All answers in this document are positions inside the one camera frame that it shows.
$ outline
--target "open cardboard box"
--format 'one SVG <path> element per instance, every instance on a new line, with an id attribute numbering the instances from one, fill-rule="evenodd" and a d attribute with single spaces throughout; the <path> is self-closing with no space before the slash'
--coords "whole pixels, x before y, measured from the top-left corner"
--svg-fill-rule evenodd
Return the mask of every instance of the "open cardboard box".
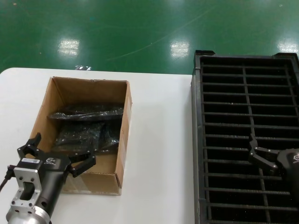
<path id="1" fill-rule="evenodd" d="M 87 172 L 76 178 L 68 176 L 63 192 L 120 195 L 132 106 L 128 81 L 51 78 L 30 137 L 40 132 L 42 140 L 38 147 L 49 152 L 58 135 L 60 122 L 47 116 L 62 106 L 81 103 L 124 104 L 118 153 L 97 155 L 96 165 Z"/>

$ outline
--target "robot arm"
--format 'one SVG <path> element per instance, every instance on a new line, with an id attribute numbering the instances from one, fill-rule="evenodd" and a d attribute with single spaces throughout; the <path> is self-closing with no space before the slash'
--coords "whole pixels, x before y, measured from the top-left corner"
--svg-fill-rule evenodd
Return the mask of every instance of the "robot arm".
<path id="1" fill-rule="evenodd" d="M 40 140 L 38 133 L 17 150 L 20 161 L 17 166 L 8 166 L 5 180 L 0 185 L 1 191 L 12 177 L 19 185 L 6 216 L 8 224 L 50 224 L 68 174 L 77 177 L 96 163 L 92 150 L 72 156 L 45 153 L 37 148 Z M 27 154 L 35 158 L 26 158 Z M 81 163 L 73 167 L 72 163 L 76 162 Z"/>

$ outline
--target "cardboard box flap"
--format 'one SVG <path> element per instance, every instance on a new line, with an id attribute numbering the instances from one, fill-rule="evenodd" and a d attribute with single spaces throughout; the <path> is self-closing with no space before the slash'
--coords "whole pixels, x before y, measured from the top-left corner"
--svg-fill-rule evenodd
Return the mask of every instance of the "cardboard box flap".
<path id="1" fill-rule="evenodd" d="M 53 77 L 65 104 L 125 103 L 126 81 Z"/>
<path id="2" fill-rule="evenodd" d="M 132 100 L 130 94 L 130 86 L 129 83 L 127 82 L 126 103 L 124 106 L 124 112 L 122 116 L 120 143 L 118 145 L 117 161 L 116 161 L 116 168 L 115 168 L 115 174 L 117 176 L 117 180 L 120 187 L 122 187 L 123 175 L 124 175 L 124 170 L 126 165 L 128 133 L 129 133 L 129 125 L 131 119 L 131 106 L 132 106 Z"/>
<path id="3" fill-rule="evenodd" d="M 46 95 L 37 115 L 38 119 L 36 120 L 30 135 L 30 138 L 34 138 L 38 132 L 41 133 L 42 140 L 38 146 L 45 152 L 49 152 L 51 150 L 52 144 L 56 139 L 59 126 L 56 121 L 49 120 L 47 116 L 51 113 L 56 112 L 57 109 L 62 107 L 63 105 L 64 103 L 59 94 L 59 91 L 55 83 L 53 82 L 53 79 L 50 78 L 46 90 Z"/>

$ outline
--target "white logo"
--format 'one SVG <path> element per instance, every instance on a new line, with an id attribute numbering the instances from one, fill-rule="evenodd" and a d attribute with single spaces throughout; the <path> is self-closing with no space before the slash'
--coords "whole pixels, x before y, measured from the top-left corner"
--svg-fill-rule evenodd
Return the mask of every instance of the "white logo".
<path id="1" fill-rule="evenodd" d="M 294 160 L 295 162 L 293 163 L 299 162 L 299 153 L 297 153 L 297 155 L 294 156 Z"/>
<path id="2" fill-rule="evenodd" d="M 55 165 L 55 159 L 54 158 L 48 158 L 46 160 L 45 164 Z"/>

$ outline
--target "metal bar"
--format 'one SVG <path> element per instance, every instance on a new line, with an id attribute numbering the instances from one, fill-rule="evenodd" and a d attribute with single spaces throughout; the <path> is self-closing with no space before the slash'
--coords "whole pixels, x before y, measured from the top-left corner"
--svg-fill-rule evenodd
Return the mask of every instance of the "metal bar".
<path id="1" fill-rule="evenodd" d="M 243 66 L 243 65 L 222 65 L 222 64 L 203 64 L 203 67 L 211 67 L 211 68 L 245 68 L 245 69 L 285 69 L 283 66 Z"/>
<path id="2" fill-rule="evenodd" d="M 243 105 L 248 106 L 248 104 L 244 103 L 228 103 L 228 102 L 203 102 L 202 104 L 210 104 L 210 105 Z M 250 106 L 272 106 L 272 107 L 295 107 L 294 105 L 284 105 L 284 104 L 250 104 Z"/>
<path id="3" fill-rule="evenodd" d="M 203 90 L 203 84 L 202 82 L 200 82 L 200 89 Z M 201 101 L 204 102 L 204 95 L 203 93 L 201 92 L 200 93 L 200 97 L 201 97 Z M 204 115 L 204 112 L 205 112 L 205 107 L 204 107 L 204 104 L 202 105 L 201 107 L 201 113 L 202 113 L 202 123 L 204 124 L 205 123 L 205 115 Z M 202 126 L 202 133 L 203 133 L 203 147 L 206 146 L 206 138 L 205 138 L 205 134 L 206 134 L 206 129 L 204 126 Z M 207 158 L 207 150 L 204 149 L 204 158 Z M 205 167 L 205 171 L 208 172 L 208 164 L 207 162 L 204 162 L 204 167 Z M 205 176 L 205 186 L 206 187 L 209 187 L 209 178 L 208 176 Z M 209 203 L 210 202 L 210 194 L 209 192 L 206 192 L 206 201 Z M 212 219 L 212 210 L 211 210 L 211 207 L 207 206 L 207 218 L 208 219 Z"/>
<path id="4" fill-rule="evenodd" d="M 242 74 L 217 74 L 217 73 L 201 73 L 201 75 L 206 77 L 243 77 Z M 275 75 L 245 75 L 245 77 L 250 78 L 286 78 L 285 76 L 275 76 Z"/>
<path id="5" fill-rule="evenodd" d="M 233 92 L 203 92 L 204 95 L 226 95 L 226 96 L 251 96 L 251 97 L 286 97 L 290 98 L 291 95 L 283 94 L 262 94 L 262 93 L 233 93 Z"/>
<path id="6" fill-rule="evenodd" d="M 287 195 L 287 196 L 290 195 L 288 191 L 247 190 L 247 189 L 228 189 L 228 188 L 205 188 L 205 190 L 217 191 L 217 192 L 248 193 L 248 194 L 268 194 L 268 195 Z"/>
<path id="7" fill-rule="evenodd" d="M 243 75 L 244 75 L 244 77 L 243 77 L 244 84 L 247 84 L 247 80 L 246 80 L 246 77 L 245 77 L 246 76 L 245 66 L 243 66 Z M 249 96 L 252 96 L 252 94 L 248 94 L 247 86 L 245 87 L 245 93 L 247 93 L 246 100 L 247 100 L 247 104 L 248 104 L 248 112 L 250 114 L 251 133 L 255 135 L 255 130 L 254 130 L 255 124 L 254 124 L 254 120 L 253 120 L 253 116 L 252 116 L 252 109 L 251 109 L 251 106 L 250 106 L 250 97 L 249 97 Z M 263 171 L 260 168 L 259 168 L 259 174 L 260 174 L 260 176 L 263 176 Z M 260 184 L 261 184 L 262 190 L 265 191 L 265 183 L 264 183 L 263 179 L 260 179 Z M 267 199 L 266 194 L 263 194 L 263 203 L 264 203 L 264 206 L 268 206 L 268 199 Z M 269 210 L 266 209 L 265 212 L 266 212 L 267 222 L 270 223 L 271 218 L 270 218 Z"/>
<path id="8" fill-rule="evenodd" d="M 204 159 L 205 162 L 214 162 L 214 163 L 225 163 L 225 164 L 236 164 L 236 165 L 250 165 L 252 164 L 244 160 L 215 160 L 215 159 Z"/>
<path id="9" fill-rule="evenodd" d="M 248 125 L 248 124 L 230 124 L 230 123 L 204 123 L 205 126 L 218 126 L 218 127 L 254 127 L 254 128 L 270 128 L 281 130 L 299 130 L 299 127 L 295 126 L 272 126 L 272 125 Z"/>
<path id="10" fill-rule="evenodd" d="M 248 136 L 241 135 L 223 135 L 223 134 L 206 134 L 210 138 L 224 138 L 224 139 L 248 139 Z M 274 140 L 274 141 L 299 141 L 297 138 L 275 138 L 275 137 L 256 137 L 257 140 Z"/>
<path id="11" fill-rule="evenodd" d="M 239 179 L 264 179 L 272 181 L 281 181 L 280 176 L 260 176 L 260 175 L 247 175 L 247 174 L 218 174 L 218 173 L 204 173 L 205 176 L 213 177 L 229 177 L 229 178 L 239 178 Z"/>
<path id="12" fill-rule="evenodd" d="M 274 114 L 248 114 L 248 113 L 224 113 L 224 112 L 204 112 L 206 115 L 225 116 L 251 116 L 251 117 L 274 117 L 274 118 L 297 118 L 295 115 L 274 115 Z"/>
<path id="13" fill-rule="evenodd" d="M 273 88 L 289 88 L 293 85 L 271 85 L 271 84 L 240 84 L 240 83 L 203 83 L 203 85 L 220 85 L 220 86 L 252 86 L 252 87 L 273 87 Z"/>
<path id="14" fill-rule="evenodd" d="M 218 207 L 218 208 L 298 211 L 298 209 L 295 207 L 274 207 L 274 206 L 262 206 L 262 205 L 222 204 L 222 203 L 207 203 L 207 205 L 211 207 Z"/>
<path id="15" fill-rule="evenodd" d="M 205 146 L 204 149 L 209 149 L 209 150 L 225 150 L 225 151 L 241 151 L 241 152 L 248 152 L 248 149 L 247 149 L 247 148 L 234 148 L 234 147 Z"/>
<path id="16" fill-rule="evenodd" d="M 239 221 L 222 221 L 209 220 L 210 224 L 285 224 L 285 223 L 257 223 L 257 222 L 239 222 Z"/>

